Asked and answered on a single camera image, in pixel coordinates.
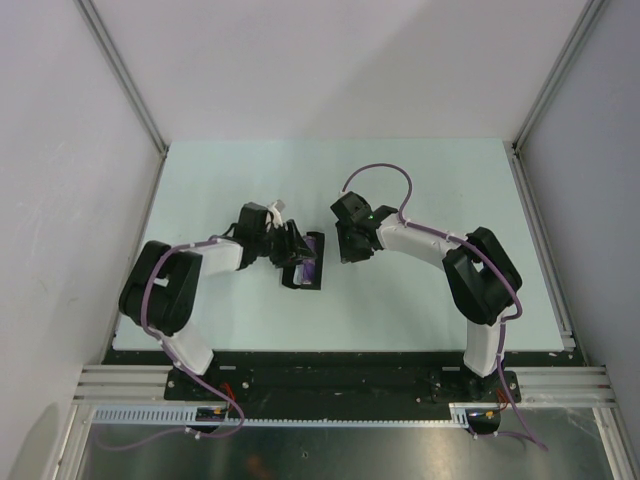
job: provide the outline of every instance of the white work surface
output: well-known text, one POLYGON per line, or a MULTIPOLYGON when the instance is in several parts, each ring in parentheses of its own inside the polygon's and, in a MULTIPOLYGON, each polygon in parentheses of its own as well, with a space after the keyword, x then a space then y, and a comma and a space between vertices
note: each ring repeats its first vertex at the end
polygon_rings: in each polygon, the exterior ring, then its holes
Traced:
MULTIPOLYGON (((186 243, 221 234, 244 203, 282 199, 301 232, 326 234, 321 291, 280 285, 267 258, 240 272, 200 279, 192 314, 213 349, 272 351, 464 350, 467 320, 444 273, 396 252, 340 263, 329 209, 351 172, 373 162, 406 169, 414 192, 406 215, 459 233, 495 232, 522 275, 524 316, 509 324, 507 349, 561 350, 562 341, 501 140, 415 139, 178 142, 171 145, 144 241, 186 243)), ((375 209, 406 193, 390 169, 350 185, 375 209)), ((117 350, 158 349, 121 318, 117 350)))

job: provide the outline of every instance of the gray floor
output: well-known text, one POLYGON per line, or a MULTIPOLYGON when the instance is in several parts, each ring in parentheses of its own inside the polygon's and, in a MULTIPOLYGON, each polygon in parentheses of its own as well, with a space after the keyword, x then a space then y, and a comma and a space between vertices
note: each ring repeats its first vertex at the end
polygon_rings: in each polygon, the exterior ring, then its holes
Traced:
MULTIPOLYGON (((83 479, 611 479, 591 410, 525 413, 549 446, 479 439, 460 429, 246 428, 224 440, 181 433, 113 453, 91 442, 83 479)), ((166 427, 98 426, 123 445, 166 427)), ((509 412, 503 430, 516 429, 509 412)))

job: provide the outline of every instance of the purple cable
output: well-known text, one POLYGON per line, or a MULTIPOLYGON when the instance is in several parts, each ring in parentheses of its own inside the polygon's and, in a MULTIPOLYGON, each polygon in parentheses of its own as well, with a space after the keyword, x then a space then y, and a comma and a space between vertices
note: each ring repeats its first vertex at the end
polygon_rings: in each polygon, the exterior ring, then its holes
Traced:
MULTIPOLYGON (((160 257, 160 259, 156 263, 155 267, 153 267, 153 270, 151 271, 151 275, 149 276, 149 280, 147 281, 147 285, 145 286, 145 289, 144 289, 144 294, 142 295, 142 308, 141 308, 141 311, 140 311, 140 325, 142 326, 142 329, 145 331, 145 333, 147 335, 152 336, 153 338, 155 338, 156 340, 158 340, 160 342, 160 344, 162 345, 162 349, 167 354, 167 356, 171 359, 173 364, 177 368, 180 368, 180 370, 182 370, 184 373, 186 373, 194 382, 199 384, 201 387, 205 388, 206 390, 209 390, 213 394, 215 394, 218 397, 222 398, 223 400, 229 402, 229 404, 231 404, 233 406, 233 408, 236 409, 236 411, 238 412, 238 415, 240 415, 240 422, 234 428, 232 428, 231 430, 226 431, 226 432, 221 432, 221 433, 204 433, 204 432, 200 432, 200 431, 195 431, 197 438, 200 438, 200 437, 204 437, 204 438, 224 438, 224 437, 229 437, 229 436, 233 435, 238 430, 240 430, 242 428, 243 424, 244 424, 244 421, 245 421, 244 411, 242 410, 240 405, 238 405, 238 403, 235 400, 233 400, 228 395, 225 395, 220 390, 218 390, 218 389, 214 388, 213 386, 209 385, 207 382, 202 380, 195 372, 193 372, 192 370, 188 369, 187 367, 185 367, 182 364, 182 362, 180 362, 178 357, 171 351, 171 349, 167 345, 165 345, 164 342, 162 342, 162 339, 161 339, 160 335, 158 335, 153 330, 151 330, 151 328, 149 328, 149 321, 147 319, 147 312, 149 311, 149 299, 151 298, 151 290, 153 289, 154 282, 158 278, 158 274, 160 273, 160 269, 162 269, 162 266, 169 259, 169 257, 171 255, 173 255, 174 253, 177 253, 177 252, 182 251, 182 250, 187 250, 187 249, 190 249, 190 248, 198 248, 198 247, 208 247, 210 245, 215 245, 216 243, 218 243, 218 237, 214 235, 214 236, 210 237, 209 240, 206 240, 206 241, 203 241, 203 242, 176 245, 175 247, 171 247, 169 250, 167 250, 160 257)), ((103 450, 107 450, 107 451, 110 451, 110 452, 123 452, 123 451, 126 451, 126 450, 132 450, 134 448, 138 448, 138 447, 141 447, 143 445, 146 445, 147 443, 152 442, 152 441, 154 441, 154 440, 156 440, 156 439, 158 439, 160 437, 163 437, 165 435, 168 435, 170 433, 184 432, 185 428, 189 428, 189 427, 170 428, 170 429, 167 429, 167 430, 163 430, 162 432, 158 432, 158 433, 156 433, 154 435, 151 435, 148 438, 145 438, 144 440, 140 440, 139 442, 135 442, 135 443, 132 443, 130 445, 121 445, 121 446, 115 446, 115 447, 114 446, 105 445, 104 443, 102 443, 100 441, 100 439, 98 438, 97 435, 94 437, 94 441, 96 442, 96 445, 99 448, 103 449, 103 450)))
MULTIPOLYGON (((347 187, 349 186, 349 183, 351 183, 351 180, 353 180, 354 177, 356 175, 358 175, 360 172, 362 172, 364 170, 368 170, 370 168, 376 168, 376 167, 386 167, 386 168, 391 168, 393 170, 397 170, 402 175, 404 175, 404 178, 407 179, 407 183, 409 185, 409 188, 408 188, 408 191, 407 191, 407 195, 404 197, 404 200, 400 204, 400 208, 398 208, 398 218, 400 219, 400 221, 405 226, 410 227, 410 228, 415 228, 416 230, 420 230, 420 231, 423 231, 423 232, 426 232, 426 233, 430 233, 431 235, 435 235, 437 237, 443 238, 446 241, 453 241, 453 242, 455 242, 455 243, 457 243, 459 245, 462 245, 463 247, 467 248, 471 252, 473 252, 475 255, 478 256, 478 258, 480 258, 480 260, 482 260, 482 263, 484 263, 487 267, 489 267, 489 269, 498 278, 498 280, 500 280, 502 285, 505 287, 505 289, 507 290, 507 292, 509 293, 509 295, 513 299, 513 303, 516 306, 516 312, 514 314, 512 314, 512 315, 504 316, 500 320, 500 339, 498 341, 498 351, 496 352, 496 369, 498 370, 498 376, 500 377, 500 382, 502 384, 503 390, 505 391, 507 399, 509 400, 509 403, 511 404, 511 407, 513 408, 513 411, 515 412, 516 416, 518 417, 518 420, 520 420, 520 423, 522 424, 522 427, 527 431, 528 435, 525 435, 525 434, 519 433, 519 432, 499 432, 498 436, 525 438, 526 440, 529 440, 530 442, 535 443, 539 448, 541 448, 545 452, 548 452, 549 448, 544 443, 542 443, 536 437, 536 435, 531 431, 531 429, 529 428, 529 425, 527 424, 527 422, 525 421, 524 417, 522 416, 522 413, 520 412, 520 409, 516 406, 516 402, 513 399, 513 396, 511 395, 511 391, 510 391, 510 389, 509 389, 509 387, 507 385, 507 382, 506 382, 506 380, 504 378, 504 371, 502 369, 502 354, 503 354, 503 351, 504 351, 504 343, 505 343, 506 333, 507 333, 506 322, 509 321, 509 320, 515 320, 516 318, 520 318, 522 316, 522 303, 520 302, 520 299, 518 298, 518 295, 516 294, 515 290, 509 284, 509 281, 502 274, 502 272, 498 269, 498 267, 496 267, 495 264, 484 253, 482 253, 475 245, 472 245, 471 243, 469 243, 468 241, 464 240, 463 238, 459 238, 459 237, 456 237, 454 235, 450 235, 450 234, 448 234, 446 232, 443 232, 441 230, 437 230, 435 228, 431 228, 431 227, 427 227, 427 226, 424 226, 424 225, 420 225, 418 223, 411 222, 410 220, 408 220, 408 219, 406 219, 404 217, 404 209, 407 206, 407 203, 409 203, 409 199, 411 198, 411 194, 413 193, 413 182, 412 182, 411 177, 409 176, 409 174, 403 168, 401 168, 401 167, 399 167, 397 165, 394 165, 392 163, 372 163, 370 165, 365 165, 364 167, 360 167, 359 169, 357 169, 355 172, 353 172, 351 174, 351 176, 349 176, 349 178, 347 178, 347 181, 345 182, 344 186, 342 187, 342 191, 343 192, 347 191, 347 187)), ((469 431, 475 435, 475 432, 473 431, 473 429, 471 427, 469 427, 469 431)))

